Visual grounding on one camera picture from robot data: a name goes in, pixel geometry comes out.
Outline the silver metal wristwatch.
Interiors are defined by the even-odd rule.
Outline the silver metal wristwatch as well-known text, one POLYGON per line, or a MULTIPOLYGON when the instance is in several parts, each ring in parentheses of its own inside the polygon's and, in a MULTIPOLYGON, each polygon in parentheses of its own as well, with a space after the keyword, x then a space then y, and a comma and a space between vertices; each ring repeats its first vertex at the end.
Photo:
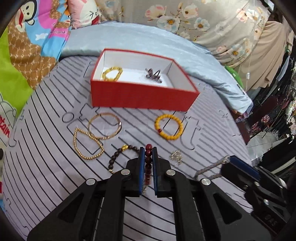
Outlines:
POLYGON ((210 166, 204 167, 203 169, 200 169, 196 172, 194 179, 198 180, 198 177, 208 171, 210 171, 211 169, 218 167, 218 166, 222 166, 226 163, 230 162, 230 156, 225 156, 224 158, 220 159, 219 161, 211 164, 210 166))

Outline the rose gold bangle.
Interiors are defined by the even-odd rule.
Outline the rose gold bangle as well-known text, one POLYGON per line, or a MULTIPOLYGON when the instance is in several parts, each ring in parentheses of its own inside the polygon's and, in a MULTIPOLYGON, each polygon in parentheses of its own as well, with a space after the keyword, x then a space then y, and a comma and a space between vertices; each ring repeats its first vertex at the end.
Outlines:
POLYGON ((113 113, 98 113, 88 122, 88 132, 99 140, 108 140, 119 134, 122 123, 113 113))

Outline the grey striped bed sheet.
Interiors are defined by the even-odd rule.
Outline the grey striped bed sheet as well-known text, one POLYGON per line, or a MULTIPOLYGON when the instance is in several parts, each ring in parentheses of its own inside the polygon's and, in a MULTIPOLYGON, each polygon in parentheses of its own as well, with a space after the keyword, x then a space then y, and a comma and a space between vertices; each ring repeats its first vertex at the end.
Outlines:
POLYGON ((250 162, 237 125, 213 88, 193 79, 200 95, 185 113, 174 112, 184 125, 176 141, 159 136, 154 121, 162 110, 94 108, 90 77, 96 57, 67 57, 33 92, 18 118, 4 155, 4 211, 22 238, 89 178, 110 177, 108 162, 123 145, 151 144, 161 158, 179 150, 178 170, 194 177, 199 169, 235 155, 250 162), (122 129, 99 140, 87 129, 98 113, 119 117, 122 129))

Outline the green plastic object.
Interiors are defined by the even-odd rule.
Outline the green plastic object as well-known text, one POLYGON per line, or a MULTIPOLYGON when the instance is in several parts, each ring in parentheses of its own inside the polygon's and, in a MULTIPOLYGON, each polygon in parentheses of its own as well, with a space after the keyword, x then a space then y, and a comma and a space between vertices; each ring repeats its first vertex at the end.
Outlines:
POLYGON ((237 81, 237 83, 240 85, 240 87, 244 88, 243 82, 242 82, 239 74, 233 68, 231 68, 227 65, 225 65, 224 67, 233 76, 233 78, 237 81))

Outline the beige hanging cloth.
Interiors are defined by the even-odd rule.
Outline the beige hanging cloth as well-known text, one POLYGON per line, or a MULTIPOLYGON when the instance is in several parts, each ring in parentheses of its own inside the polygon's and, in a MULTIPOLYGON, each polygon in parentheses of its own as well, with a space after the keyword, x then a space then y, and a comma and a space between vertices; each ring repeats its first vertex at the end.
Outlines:
POLYGON ((282 64, 288 37, 292 35, 287 21, 266 22, 252 53, 236 68, 245 91, 271 85, 282 64))

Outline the red cardboard box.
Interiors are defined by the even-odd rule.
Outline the red cardboard box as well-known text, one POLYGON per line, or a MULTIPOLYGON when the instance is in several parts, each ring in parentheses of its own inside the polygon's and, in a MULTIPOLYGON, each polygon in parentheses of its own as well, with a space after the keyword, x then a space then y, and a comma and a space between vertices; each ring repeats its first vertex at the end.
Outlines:
POLYGON ((199 90, 171 58, 104 49, 90 78, 95 107, 187 111, 199 90))

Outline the grey floral blanket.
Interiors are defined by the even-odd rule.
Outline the grey floral blanket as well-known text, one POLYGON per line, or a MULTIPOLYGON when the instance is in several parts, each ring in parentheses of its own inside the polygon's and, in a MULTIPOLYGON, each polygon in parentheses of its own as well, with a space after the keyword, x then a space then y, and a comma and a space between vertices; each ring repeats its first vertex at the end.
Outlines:
POLYGON ((97 1, 110 21, 157 27, 209 51, 236 67, 253 51, 270 16, 261 1, 97 1))

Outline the light blue quilt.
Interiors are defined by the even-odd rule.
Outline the light blue quilt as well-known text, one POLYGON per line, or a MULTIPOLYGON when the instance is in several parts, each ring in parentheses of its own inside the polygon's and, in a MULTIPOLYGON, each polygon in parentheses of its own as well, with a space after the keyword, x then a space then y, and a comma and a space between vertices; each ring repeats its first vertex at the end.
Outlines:
POLYGON ((61 57, 99 56, 105 48, 140 51, 174 59, 192 77, 211 85, 239 113, 253 105, 237 81, 205 47, 156 27, 105 22, 72 30, 61 57))

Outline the colourful monkey cartoon blanket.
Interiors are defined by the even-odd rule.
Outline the colourful monkey cartoon blanket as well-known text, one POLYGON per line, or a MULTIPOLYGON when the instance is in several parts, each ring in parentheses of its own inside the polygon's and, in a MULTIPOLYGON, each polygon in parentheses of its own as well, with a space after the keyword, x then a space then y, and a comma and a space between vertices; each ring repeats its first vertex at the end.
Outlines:
POLYGON ((70 33, 67 1, 1 1, 1 155, 23 106, 70 33))

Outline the pink cartoon pillow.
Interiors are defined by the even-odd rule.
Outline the pink cartoon pillow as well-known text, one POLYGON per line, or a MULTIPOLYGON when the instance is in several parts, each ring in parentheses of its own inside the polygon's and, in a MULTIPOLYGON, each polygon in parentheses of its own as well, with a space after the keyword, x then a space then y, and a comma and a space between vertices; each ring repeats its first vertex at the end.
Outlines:
POLYGON ((69 0, 68 9, 73 29, 101 23, 101 13, 95 0, 69 0))

